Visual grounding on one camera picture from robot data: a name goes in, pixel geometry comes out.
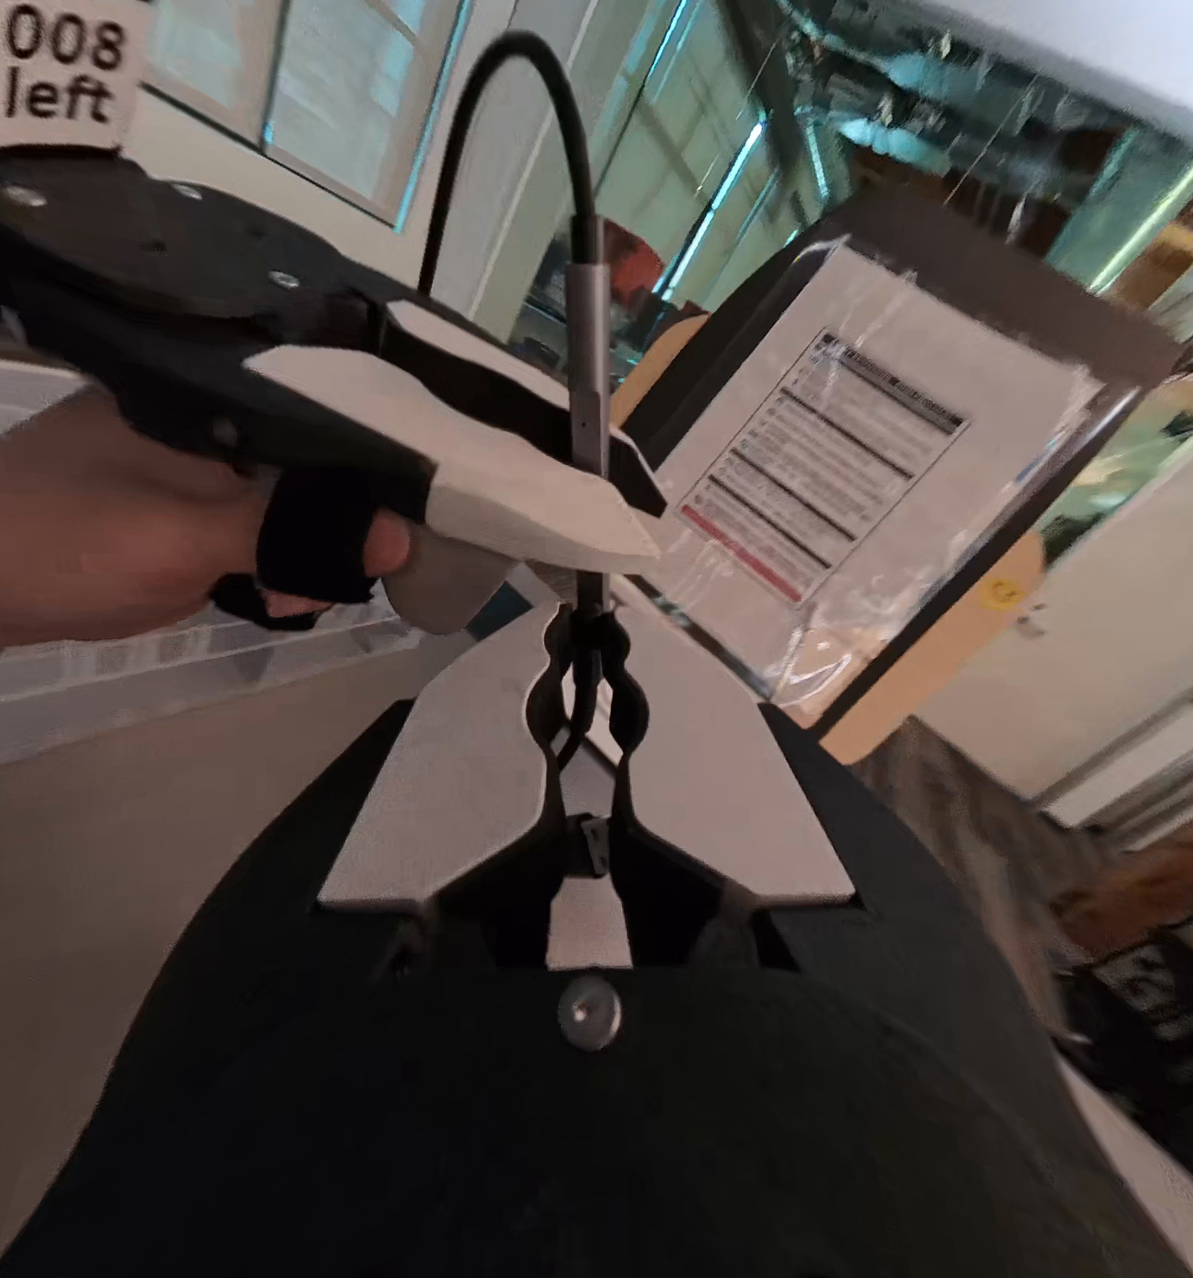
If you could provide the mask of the large window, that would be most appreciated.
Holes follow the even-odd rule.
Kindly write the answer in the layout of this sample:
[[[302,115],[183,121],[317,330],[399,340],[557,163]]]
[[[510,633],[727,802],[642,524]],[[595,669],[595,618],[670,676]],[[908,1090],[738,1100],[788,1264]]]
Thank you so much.
[[[401,227],[470,1],[156,1],[144,87]]]

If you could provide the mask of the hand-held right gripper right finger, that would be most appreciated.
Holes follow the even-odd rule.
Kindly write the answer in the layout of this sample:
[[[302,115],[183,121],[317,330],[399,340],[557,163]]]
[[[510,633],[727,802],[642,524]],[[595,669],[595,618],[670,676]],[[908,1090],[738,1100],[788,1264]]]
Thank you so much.
[[[617,610],[604,682],[619,746],[610,876],[634,966],[758,951],[776,910],[853,903],[762,704],[715,656],[646,611]]]

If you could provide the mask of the orange storage box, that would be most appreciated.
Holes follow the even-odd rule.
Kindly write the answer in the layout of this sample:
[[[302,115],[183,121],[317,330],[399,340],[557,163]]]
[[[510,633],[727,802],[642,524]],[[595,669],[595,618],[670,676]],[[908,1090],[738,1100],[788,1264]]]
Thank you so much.
[[[604,217],[604,264],[612,300],[629,311],[653,291],[662,275],[662,258],[634,231]]]

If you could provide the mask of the white door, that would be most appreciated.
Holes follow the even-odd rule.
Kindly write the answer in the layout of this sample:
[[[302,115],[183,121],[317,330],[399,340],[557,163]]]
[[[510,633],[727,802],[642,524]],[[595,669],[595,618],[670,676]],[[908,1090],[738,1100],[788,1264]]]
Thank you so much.
[[[917,718],[1062,823],[1193,754],[1193,441]]]

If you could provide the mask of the wooden stand board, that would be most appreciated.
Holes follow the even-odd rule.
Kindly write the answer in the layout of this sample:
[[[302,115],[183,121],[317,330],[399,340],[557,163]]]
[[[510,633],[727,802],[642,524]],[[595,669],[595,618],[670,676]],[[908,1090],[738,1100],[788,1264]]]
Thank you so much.
[[[1024,599],[1009,611],[996,611],[982,602],[982,584],[990,576],[1007,576],[1024,585]],[[1045,576],[1042,536],[1034,529],[1017,535],[1006,550],[993,555],[985,574],[898,656],[874,687],[826,726],[824,714],[809,723],[803,704],[788,708],[788,714],[812,730],[817,742],[844,764],[854,764],[881,746],[906,718],[952,682],[955,671],[1006,633],[1024,611]]]

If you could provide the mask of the clear acrylic organizer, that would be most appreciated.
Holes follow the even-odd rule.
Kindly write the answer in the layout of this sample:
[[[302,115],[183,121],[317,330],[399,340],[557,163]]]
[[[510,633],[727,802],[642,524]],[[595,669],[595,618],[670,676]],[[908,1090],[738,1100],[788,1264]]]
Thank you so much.
[[[264,631],[209,608],[176,628],[117,643],[7,648],[0,649],[0,764],[418,643],[422,633],[376,589],[368,602],[335,608],[310,631]]]

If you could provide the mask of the printed instruction sheet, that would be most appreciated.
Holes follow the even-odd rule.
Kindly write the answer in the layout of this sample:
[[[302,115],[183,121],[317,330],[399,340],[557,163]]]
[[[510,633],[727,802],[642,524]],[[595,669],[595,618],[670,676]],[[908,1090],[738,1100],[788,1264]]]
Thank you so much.
[[[812,724],[1030,495],[1104,388],[830,244],[655,479],[646,582]]]

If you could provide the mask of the grey usb hub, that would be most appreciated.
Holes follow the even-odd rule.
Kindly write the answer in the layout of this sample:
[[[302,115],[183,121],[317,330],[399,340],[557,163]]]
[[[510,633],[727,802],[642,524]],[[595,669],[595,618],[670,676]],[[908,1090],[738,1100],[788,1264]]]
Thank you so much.
[[[566,391],[572,463],[610,479],[610,269],[572,263],[566,285]]]

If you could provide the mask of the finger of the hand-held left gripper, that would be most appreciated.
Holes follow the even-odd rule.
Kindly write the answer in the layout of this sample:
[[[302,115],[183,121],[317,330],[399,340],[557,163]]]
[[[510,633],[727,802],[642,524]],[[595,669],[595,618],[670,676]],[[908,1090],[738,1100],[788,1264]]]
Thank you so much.
[[[381,358],[445,405],[508,432],[554,461],[572,461],[566,388],[498,344],[415,300],[385,304]]]
[[[510,565],[634,572],[659,553],[662,495],[639,451],[610,442],[621,487],[566,461],[570,412],[508,374],[427,342],[403,358],[276,344],[244,360],[244,454],[276,472],[253,576],[286,617],[363,602],[406,578],[394,610],[452,633]]]

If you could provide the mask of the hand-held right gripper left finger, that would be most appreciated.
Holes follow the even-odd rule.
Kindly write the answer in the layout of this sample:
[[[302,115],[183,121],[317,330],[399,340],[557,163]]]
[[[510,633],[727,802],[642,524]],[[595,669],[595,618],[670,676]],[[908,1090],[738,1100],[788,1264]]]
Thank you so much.
[[[539,605],[468,648],[413,700],[317,903],[403,915],[438,948],[543,966],[563,884],[566,608]]]

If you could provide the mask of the person's left hand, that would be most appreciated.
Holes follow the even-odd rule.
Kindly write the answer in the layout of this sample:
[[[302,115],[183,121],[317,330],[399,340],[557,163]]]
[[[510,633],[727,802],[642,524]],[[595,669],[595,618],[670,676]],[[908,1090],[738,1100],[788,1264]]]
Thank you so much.
[[[225,582],[227,602],[254,621],[305,628],[407,563],[406,521],[355,517],[331,550],[333,515],[317,509],[294,529],[331,565],[298,553],[286,582],[333,584],[333,595],[279,591],[257,563],[276,487],[142,438],[100,386],[11,426],[0,436],[0,651],[164,631],[203,611]]]

